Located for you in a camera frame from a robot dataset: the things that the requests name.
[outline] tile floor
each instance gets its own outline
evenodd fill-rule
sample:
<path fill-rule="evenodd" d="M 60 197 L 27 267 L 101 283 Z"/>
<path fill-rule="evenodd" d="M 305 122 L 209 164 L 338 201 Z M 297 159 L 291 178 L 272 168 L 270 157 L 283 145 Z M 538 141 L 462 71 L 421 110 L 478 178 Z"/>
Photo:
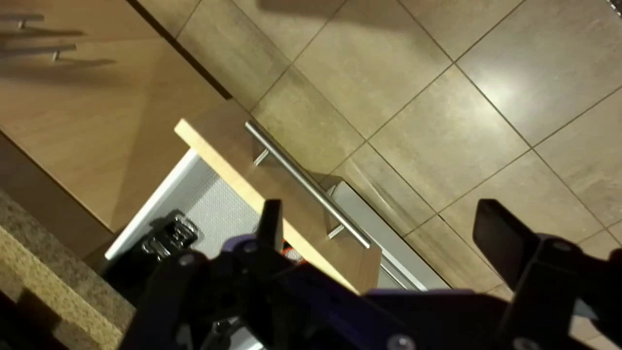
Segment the tile floor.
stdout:
<path fill-rule="evenodd" d="M 449 283 L 501 293 L 470 238 L 483 196 L 620 246 L 622 21 L 604 0 L 157 1 L 297 161 L 349 180 Z"/>

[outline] granite countertop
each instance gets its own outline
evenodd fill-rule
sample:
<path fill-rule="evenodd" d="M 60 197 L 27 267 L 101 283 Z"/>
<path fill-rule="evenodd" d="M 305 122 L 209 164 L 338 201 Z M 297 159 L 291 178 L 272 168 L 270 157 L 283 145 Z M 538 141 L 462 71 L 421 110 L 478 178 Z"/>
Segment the granite countertop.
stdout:
<path fill-rule="evenodd" d="M 0 264 L 91 345 L 118 345 L 134 306 L 1 190 Z"/>

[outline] open drawer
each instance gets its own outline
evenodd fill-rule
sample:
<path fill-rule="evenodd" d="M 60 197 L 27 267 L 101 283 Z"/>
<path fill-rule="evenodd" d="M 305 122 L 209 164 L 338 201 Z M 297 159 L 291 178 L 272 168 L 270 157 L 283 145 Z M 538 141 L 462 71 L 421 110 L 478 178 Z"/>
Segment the open drawer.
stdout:
<path fill-rule="evenodd" d="M 353 234 L 330 238 L 328 215 L 283 166 L 256 164 L 260 145 L 244 129 L 250 116 L 237 104 L 180 120 L 174 131 L 188 153 L 159 184 L 136 217 L 106 250 L 106 258 L 128 250 L 149 231 L 155 217 L 184 211 L 202 231 L 192 246 L 215 256 L 221 242 L 252 231 L 266 197 L 283 201 L 283 236 L 311 264 L 353 291 L 377 285 L 380 248 L 361 244 Z"/>

